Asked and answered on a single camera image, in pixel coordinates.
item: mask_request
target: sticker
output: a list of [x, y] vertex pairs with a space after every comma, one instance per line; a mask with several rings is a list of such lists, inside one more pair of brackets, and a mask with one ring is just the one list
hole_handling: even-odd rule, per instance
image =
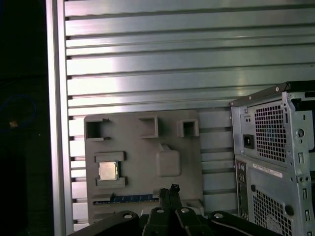
[[271, 169], [268, 169], [268, 168], [266, 168], [266, 167], [259, 166], [259, 165], [256, 165], [256, 164], [253, 164], [252, 166], [253, 166], [255, 169], [258, 169], [258, 170], [260, 170], [260, 171], [266, 172], [266, 173], [271, 174], [271, 175], [273, 175], [273, 176], [277, 176], [277, 177], [279, 177], [279, 178], [283, 178], [283, 174], [280, 173], [280, 172], [278, 172], [278, 171], [273, 171], [273, 170], [271, 170]]

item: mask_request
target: metal bolt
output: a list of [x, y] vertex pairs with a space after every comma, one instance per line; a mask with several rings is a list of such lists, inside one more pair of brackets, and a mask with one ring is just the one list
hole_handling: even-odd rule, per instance
[[224, 218], [224, 216], [222, 214], [220, 214], [220, 213], [216, 213], [215, 214], [215, 218], [216, 219], [222, 219], [222, 218]]
[[181, 212], [182, 212], [182, 213], [188, 213], [189, 210], [188, 210], [187, 208], [183, 208], [183, 209], [181, 209]]
[[124, 218], [125, 219], [130, 219], [130, 218], [132, 218], [132, 215], [130, 215], [130, 214], [124, 215]]

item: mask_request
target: metal computer tower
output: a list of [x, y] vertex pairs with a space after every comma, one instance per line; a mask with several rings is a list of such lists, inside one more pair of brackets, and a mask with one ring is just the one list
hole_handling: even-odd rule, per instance
[[239, 216], [284, 236], [315, 236], [315, 81], [230, 105]]

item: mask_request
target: ventilation grille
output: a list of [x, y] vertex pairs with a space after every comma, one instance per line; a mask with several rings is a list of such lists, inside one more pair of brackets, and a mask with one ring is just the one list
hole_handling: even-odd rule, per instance
[[286, 134], [280, 106], [265, 107], [255, 112], [258, 155], [285, 162]]
[[283, 236], [292, 236], [291, 221], [284, 216], [281, 204], [258, 190], [253, 196], [253, 203], [256, 224]]

